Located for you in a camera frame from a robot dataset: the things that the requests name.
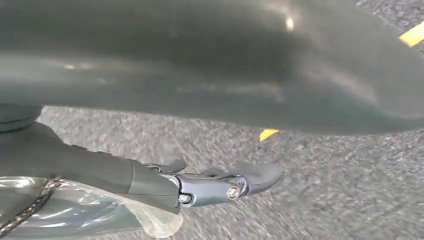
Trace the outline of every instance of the yellow line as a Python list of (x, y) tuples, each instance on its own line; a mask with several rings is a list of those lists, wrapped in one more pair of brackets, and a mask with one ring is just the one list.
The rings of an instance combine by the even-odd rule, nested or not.
[(424, 40), (424, 21), (399, 37), (406, 45), (413, 47)]
[(262, 142), (265, 139), (271, 137), (273, 134), (278, 133), (277, 129), (265, 129), (259, 135), (259, 141)]

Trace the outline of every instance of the plastic wrap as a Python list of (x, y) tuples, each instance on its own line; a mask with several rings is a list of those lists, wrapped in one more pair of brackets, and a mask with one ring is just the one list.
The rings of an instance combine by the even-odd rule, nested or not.
[[(45, 179), (0, 177), (0, 224), (27, 207), (39, 194)], [(154, 238), (172, 236), (183, 218), (165, 210), (102, 189), (69, 180), (47, 204), (10, 233), (11, 240), (81, 239), (144, 231)]]

